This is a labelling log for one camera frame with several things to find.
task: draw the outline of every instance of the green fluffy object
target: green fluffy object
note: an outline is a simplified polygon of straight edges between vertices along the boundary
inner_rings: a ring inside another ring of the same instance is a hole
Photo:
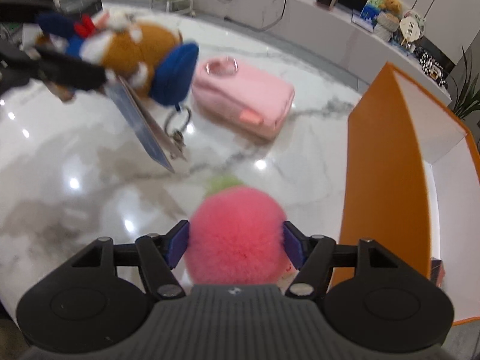
[[[234,175],[216,176],[212,178],[209,183],[210,185],[208,186],[207,192],[205,193],[206,198],[213,196],[228,188],[244,185],[244,183],[242,183]]]

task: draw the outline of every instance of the screw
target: screw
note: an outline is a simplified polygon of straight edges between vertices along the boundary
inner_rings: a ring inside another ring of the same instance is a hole
[[[176,284],[165,284],[158,287],[157,293],[162,298],[174,298],[182,293],[182,289]]]
[[[307,283],[295,283],[290,286],[290,292],[296,296],[308,296],[314,292],[314,288]]]

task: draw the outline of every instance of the teddy bear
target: teddy bear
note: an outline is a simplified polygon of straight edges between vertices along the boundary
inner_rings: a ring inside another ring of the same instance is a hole
[[[398,16],[402,13],[402,4],[399,0],[384,0],[379,8],[382,11],[378,14],[373,33],[385,42],[389,42],[400,25]]]
[[[66,54],[125,78],[140,98],[151,97],[178,109],[178,103],[186,97],[198,46],[183,44],[179,31],[109,12],[96,23],[88,16],[74,22],[56,12],[39,15],[37,23],[44,34],[68,41]]]

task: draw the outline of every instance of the pink pom-pom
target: pink pom-pom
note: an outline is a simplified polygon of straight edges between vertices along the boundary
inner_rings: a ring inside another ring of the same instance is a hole
[[[196,284],[276,283],[289,268],[286,215],[266,193],[240,186],[217,193],[190,219],[187,270]]]

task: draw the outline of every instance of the white marble tabletop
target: white marble tabletop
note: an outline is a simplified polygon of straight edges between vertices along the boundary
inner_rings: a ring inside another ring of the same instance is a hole
[[[12,316],[28,288],[97,237],[132,242],[188,219],[219,174],[269,193],[306,234],[338,237],[347,117],[360,95],[268,44],[198,19],[131,9],[178,27],[198,42],[200,59],[234,56],[291,82],[293,108],[265,144],[194,107],[189,161],[176,160],[171,174],[99,94],[78,93],[63,104],[40,83],[7,93],[0,101],[0,299]],[[168,110],[151,109],[162,125]],[[119,275],[138,282],[132,269]]]

